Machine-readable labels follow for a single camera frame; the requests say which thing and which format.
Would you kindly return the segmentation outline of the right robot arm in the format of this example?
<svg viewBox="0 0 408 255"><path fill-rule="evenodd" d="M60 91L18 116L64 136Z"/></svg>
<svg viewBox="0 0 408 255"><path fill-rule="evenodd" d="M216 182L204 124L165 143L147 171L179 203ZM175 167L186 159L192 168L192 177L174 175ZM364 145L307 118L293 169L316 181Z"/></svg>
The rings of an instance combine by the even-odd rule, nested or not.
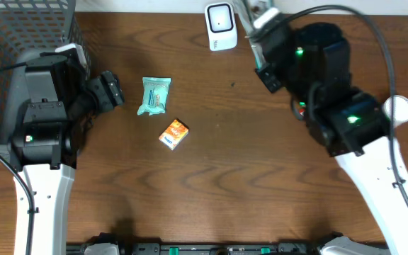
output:
<svg viewBox="0 0 408 255"><path fill-rule="evenodd" d="M270 91L285 88L303 108L311 137L362 195L391 254L408 254L408 171L394 123L376 98L351 83L348 40L332 23L294 30L271 23L253 33Z"/></svg>

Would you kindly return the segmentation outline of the white jar blue label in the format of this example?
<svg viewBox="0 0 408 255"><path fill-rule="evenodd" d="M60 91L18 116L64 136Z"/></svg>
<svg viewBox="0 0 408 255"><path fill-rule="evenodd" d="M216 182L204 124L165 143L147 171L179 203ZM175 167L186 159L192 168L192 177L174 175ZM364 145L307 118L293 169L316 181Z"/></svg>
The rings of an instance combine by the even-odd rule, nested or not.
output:
<svg viewBox="0 0 408 255"><path fill-rule="evenodd" d="M384 102L382 109L394 128L408 122L408 98L401 95L391 96Z"/></svg>

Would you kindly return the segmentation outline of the small orange box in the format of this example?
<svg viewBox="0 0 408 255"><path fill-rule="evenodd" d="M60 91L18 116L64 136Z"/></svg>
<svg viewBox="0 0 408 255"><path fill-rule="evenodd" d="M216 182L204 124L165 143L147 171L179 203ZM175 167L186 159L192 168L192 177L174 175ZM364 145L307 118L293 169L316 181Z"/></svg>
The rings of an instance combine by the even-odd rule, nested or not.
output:
<svg viewBox="0 0 408 255"><path fill-rule="evenodd" d="M166 145L170 150L174 150L188 133L188 127L180 120L175 119L168 128L160 134L159 141Z"/></svg>

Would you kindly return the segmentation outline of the green 3M pouch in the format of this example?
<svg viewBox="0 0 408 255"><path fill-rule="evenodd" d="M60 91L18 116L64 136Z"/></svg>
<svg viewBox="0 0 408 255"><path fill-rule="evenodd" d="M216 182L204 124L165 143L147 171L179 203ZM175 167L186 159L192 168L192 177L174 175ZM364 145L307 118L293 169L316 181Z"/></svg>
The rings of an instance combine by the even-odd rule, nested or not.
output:
<svg viewBox="0 0 408 255"><path fill-rule="evenodd" d="M264 14L270 7L273 7L272 0L233 0L232 1L242 26L246 32L246 38L249 40L251 50L254 54L256 67L260 68L265 59L261 54L261 48L249 38L249 36L256 30L254 21Z"/></svg>

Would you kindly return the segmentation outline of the teal white wipes packet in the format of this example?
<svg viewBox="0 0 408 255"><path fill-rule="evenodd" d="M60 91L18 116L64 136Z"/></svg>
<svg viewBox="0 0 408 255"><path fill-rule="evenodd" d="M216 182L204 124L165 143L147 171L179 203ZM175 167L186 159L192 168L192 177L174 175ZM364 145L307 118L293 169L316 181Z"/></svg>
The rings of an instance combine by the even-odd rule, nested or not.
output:
<svg viewBox="0 0 408 255"><path fill-rule="evenodd" d="M165 113L171 78L143 77L142 82L144 93L137 114L157 115Z"/></svg>

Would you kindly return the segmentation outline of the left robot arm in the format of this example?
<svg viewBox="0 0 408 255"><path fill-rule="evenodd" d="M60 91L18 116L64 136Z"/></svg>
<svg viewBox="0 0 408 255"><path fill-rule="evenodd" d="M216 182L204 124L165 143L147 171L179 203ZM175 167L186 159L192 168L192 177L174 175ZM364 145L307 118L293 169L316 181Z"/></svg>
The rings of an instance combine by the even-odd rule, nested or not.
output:
<svg viewBox="0 0 408 255"><path fill-rule="evenodd" d="M69 197L91 120L123 104L120 82L105 71L27 67L15 76L8 148L17 195L15 254L65 254Z"/></svg>

